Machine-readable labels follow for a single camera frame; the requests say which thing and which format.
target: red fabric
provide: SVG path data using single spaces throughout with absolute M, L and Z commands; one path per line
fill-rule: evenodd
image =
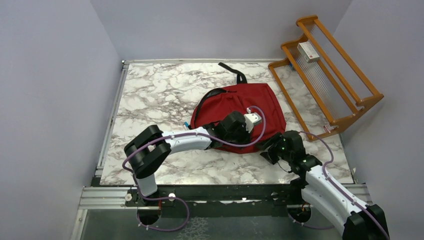
M 205 124 L 221 121 L 233 111 L 239 111 L 245 114 L 248 107 L 257 106 L 263 111 L 266 118 L 265 133 L 260 141 L 269 139 L 277 132 L 283 133 L 286 130 L 286 121 L 280 104 L 268 84 L 244 83 L 226 86 L 223 87 L 223 89 L 231 92 L 221 93 L 206 99 L 200 108 L 196 125 L 194 125 L 194 118 L 198 107 L 194 109 L 190 121 L 190 125 L 193 129 Z M 264 124 L 260 123 L 253 128 L 251 134 L 252 141 L 256 140 L 259 135 L 261 135 L 263 126 Z M 224 145 L 218 149 L 238 154 L 254 153 L 259 150 L 255 146 L 239 148 L 228 145 Z

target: marble tabletop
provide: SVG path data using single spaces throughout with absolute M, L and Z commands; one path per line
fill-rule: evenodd
M 268 63 L 228 63 L 243 72 L 249 83 L 267 83 L 275 92 L 287 122 L 286 131 L 302 130 L 286 98 L 277 85 Z M 284 86 L 292 97 L 309 130 L 324 132 L 327 124 L 315 100 L 299 75 L 289 67 L 277 68 Z M 133 184 L 129 172 L 121 165 L 126 158 L 124 146 L 146 127 L 157 124 L 162 131 L 183 131 L 206 92 L 236 83 L 235 74 L 217 63 L 132 63 L 123 87 L 112 137 L 101 176 L 101 185 Z M 330 159 L 319 141 L 308 142 L 307 153 L 322 162 Z M 338 135 L 325 138 L 335 161 L 327 168 L 341 183 L 353 183 L 348 162 Z M 285 170 L 289 166 L 279 163 Z M 236 154 L 215 149 L 191 150 L 169 155 L 155 173 L 157 184 L 286 184 L 298 176 L 271 165 L 259 153 Z

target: black wire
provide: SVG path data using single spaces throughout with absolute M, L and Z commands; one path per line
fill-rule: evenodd
M 286 173 L 289 173 L 287 170 L 285 170 L 284 168 L 282 168 L 282 167 L 281 167 L 281 165 L 280 165 L 280 163 L 279 163 L 279 162 L 277 162 L 277 164 L 278 164 L 278 166 L 279 166 L 279 168 L 280 168 L 280 169 L 282 169 L 282 170 L 283 170 L 284 172 L 286 172 Z

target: wooden shelf frame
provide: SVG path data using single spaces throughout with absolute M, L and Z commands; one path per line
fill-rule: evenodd
M 316 15 L 302 17 L 296 21 L 296 25 L 302 29 L 303 35 L 294 41 L 288 41 L 283 43 L 281 45 L 281 49 L 284 51 L 287 57 L 283 60 L 270 63 L 268 65 L 268 68 L 271 71 L 272 75 L 274 76 L 275 80 L 277 81 L 282 93 L 287 99 L 288 104 L 293 110 L 294 115 L 299 120 L 299 123 L 305 132 L 309 132 L 309 129 L 305 121 L 303 120 L 301 114 L 299 113 L 298 109 L 296 108 L 295 104 L 293 103 L 292 99 L 290 98 L 289 93 L 287 92 L 286 88 L 281 82 L 279 76 L 277 75 L 275 71 L 276 68 L 291 64 L 293 68 L 297 71 L 297 73 L 299 74 L 300 78 L 302 79 L 303 83 L 309 90 L 312 97 L 315 99 L 322 113 L 327 118 L 329 125 L 334 126 L 332 130 L 327 131 L 325 133 L 317 134 L 317 135 L 320 138 L 326 138 L 335 134 L 339 134 L 345 131 L 356 120 L 358 120 L 362 115 L 364 115 L 368 110 L 370 110 L 375 104 L 377 104 L 384 97 L 384 95 L 381 94 L 376 89 L 376 87 L 371 83 L 371 81 L 367 78 L 367 76 L 365 76 L 365 74 L 361 71 L 361 69 L 356 65 L 356 63 L 351 59 L 351 57 L 345 52 L 345 50 L 336 41 L 333 35 L 320 22 L 320 20 L 318 19 Z M 355 90 L 352 88 L 352 86 L 349 84 L 349 82 L 342 75 L 342 73 L 339 71 L 339 69 L 336 67 L 336 65 L 333 63 L 333 61 L 330 59 L 330 57 L 327 55 L 327 53 L 323 50 L 323 48 L 320 46 L 320 44 L 317 42 L 317 40 L 314 38 L 314 36 L 310 32 L 310 29 L 312 29 L 313 27 L 318 27 L 322 31 L 322 33 L 329 40 L 329 42 L 335 47 L 338 53 L 343 57 L 346 63 L 352 68 L 355 74 L 359 77 L 362 83 L 368 88 L 372 96 L 365 97 L 365 98 L 360 98 L 358 96 L 358 94 L 355 92 Z M 324 101 L 321 99 L 321 97 L 319 96 L 319 94 L 317 93 L 313 85 L 311 84 L 310 80 L 307 78 L 304 71 L 296 62 L 297 55 L 296 53 L 293 54 L 294 52 L 293 49 L 296 49 L 299 43 L 303 43 L 307 41 L 310 41 L 311 44 L 315 47 L 317 52 L 320 54 L 321 59 L 324 59 L 327 66 L 329 66 L 329 68 L 333 71 L 334 75 L 338 78 L 339 82 L 343 85 L 347 93 L 353 99 L 354 102 L 350 100 L 348 95 L 345 93 L 345 91 L 342 89 L 342 87 L 339 85 L 339 83 L 336 81 L 336 79 L 327 69 L 326 65 L 322 62 L 321 59 L 319 59 L 317 61 L 318 66 L 321 68 L 322 72 L 328 78 L 329 82 L 334 86 L 335 90 L 340 95 L 341 99 L 343 99 L 347 107 L 352 112 L 350 115 L 341 117 L 341 118 L 335 118 L 335 116 L 333 116 L 331 112 L 329 111 L 328 106 L 326 106 Z M 308 139 L 310 141 L 317 140 L 316 137 L 311 135 L 308 135 Z

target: red bag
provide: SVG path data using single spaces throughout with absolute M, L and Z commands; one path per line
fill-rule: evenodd
M 257 106 L 263 111 L 266 119 L 265 133 L 259 142 L 271 138 L 278 132 L 283 133 L 286 130 L 286 121 L 277 97 L 270 86 L 267 83 L 247 83 L 243 73 L 221 62 L 219 65 L 237 73 L 237 85 L 215 88 L 206 93 L 194 109 L 190 127 L 195 129 L 206 124 L 219 122 L 233 111 L 245 114 L 248 107 Z M 252 141 L 261 135 L 263 126 L 263 123 L 260 123 L 253 128 Z M 254 153 L 259 150 L 254 145 L 244 148 L 223 145 L 218 149 L 238 154 Z

